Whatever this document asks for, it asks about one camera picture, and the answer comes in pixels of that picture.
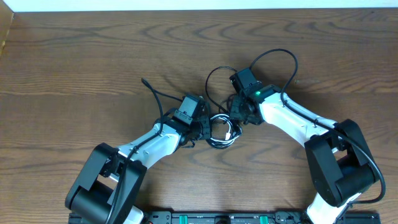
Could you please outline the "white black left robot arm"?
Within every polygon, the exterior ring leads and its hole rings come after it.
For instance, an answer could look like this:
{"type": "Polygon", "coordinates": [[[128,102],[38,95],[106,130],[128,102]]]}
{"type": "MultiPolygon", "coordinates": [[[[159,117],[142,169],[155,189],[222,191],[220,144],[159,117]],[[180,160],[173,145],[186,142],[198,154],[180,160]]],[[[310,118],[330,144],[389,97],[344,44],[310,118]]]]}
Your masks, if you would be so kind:
{"type": "Polygon", "coordinates": [[[140,223],[135,206],[147,170],[190,141],[210,136],[206,108],[169,110],[152,129],[118,147],[97,145],[65,199],[65,207],[88,223],[140,223]]]}

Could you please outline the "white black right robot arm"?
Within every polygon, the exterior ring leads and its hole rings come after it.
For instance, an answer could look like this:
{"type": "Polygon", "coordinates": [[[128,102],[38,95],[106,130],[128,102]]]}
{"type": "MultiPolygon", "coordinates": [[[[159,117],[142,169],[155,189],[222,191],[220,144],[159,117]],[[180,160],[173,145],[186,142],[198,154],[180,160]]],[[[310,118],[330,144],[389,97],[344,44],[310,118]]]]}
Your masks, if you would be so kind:
{"type": "Polygon", "coordinates": [[[311,223],[335,223],[358,197],[384,178],[359,126],[336,122],[292,101],[280,88],[261,83],[234,86],[234,119],[274,125],[305,148],[317,194],[307,207],[311,223]]]}

